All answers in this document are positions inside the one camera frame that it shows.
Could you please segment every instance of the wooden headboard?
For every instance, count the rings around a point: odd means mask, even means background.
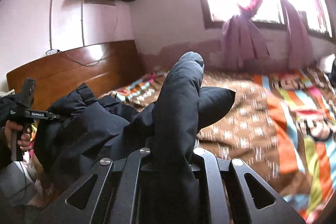
[[[7,73],[9,89],[20,92],[25,78],[36,80],[33,109],[46,110],[54,101],[85,82],[99,96],[143,75],[134,40],[108,42],[42,57]]]

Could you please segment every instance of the black handheld device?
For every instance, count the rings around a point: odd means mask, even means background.
[[[17,122],[23,126],[23,131],[25,131],[30,124],[36,119],[59,119],[59,115],[56,115],[47,111],[32,110],[32,104],[34,101],[35,94],[35,80],[33,78],[26,78],[21,92],[19,94],[19,100],[15,107],[12,107],[9,114],[9,120]],[[23,154],[20,147],[17,145],[17,141],[21,139],[23,131],[12,132],[11,139],[11,160],[12,161],[22,161]]]

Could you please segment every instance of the human hand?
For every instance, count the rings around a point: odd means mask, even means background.
[[[5,137],[8,147],[11,149],[11,139],[13,130],[22,131],[23,126],[17,124],[16,122],[7,121],[5,126]],[[22,134],[21,140],[17,141],[17,145],[20,147],[20,150],[26,152],[29,150],[31,133],[33,132],[31,126],[29,126]]]

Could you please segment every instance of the wall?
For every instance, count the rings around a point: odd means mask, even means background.
[[[8,90],[6,73],[45,56],[49,46],[50,0],[0,1],[0,90]],[[53,0],[53,48],[82,47],[81,0]],[[85,44],[133,39],[128,4],[84,4]]]
[[[220,29],[205,30],[200,0],[136,0],[131,4],[134,39],[147,70],[169,68],[185,51],[199,52],[207,68],[221,68]],[[246,69],[266,73],[270,64],[284,68],[288,59],[285,31],[261,29],[268,40],[271,59],[249,62]],[[336,52],[336,46],[311,38],[315,58]]]

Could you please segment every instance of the wooden window frame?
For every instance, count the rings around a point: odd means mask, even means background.
[[[328,5],[327,0],[324,0],[325,4],[327,6],[327,11],[329,15],[329,20],[330,20],[330,25],[331,25],[331,36],[330,37],[328,34],[325,33],[320,33],[313,31],[309,28],[307,28],[307,32],[310,36],[317,37],[317,38],[322,38],[328,41],[331,41],[333,43],[336,42],[336,34],[335,34],[335,27],[331,18],[331,11]],[[212,21],[211,19],[211,13],[210,13],[210,8],[209,8],[209,3],[208,0],[201,0],[201,7],[202,7],[202,12],[203,12],[203,21],[204,21],[204,27],[205,29],[213,29],[213,28],[222,28],[223,26],[223,21]],[[284,17],[285,23],[269,23],[269,22],[260,22],[260,21],[252,21],[252,23],[257,27],[257,28],[265,28],[265,29],[273,29],[273,30],[287,30],[287,19]]]

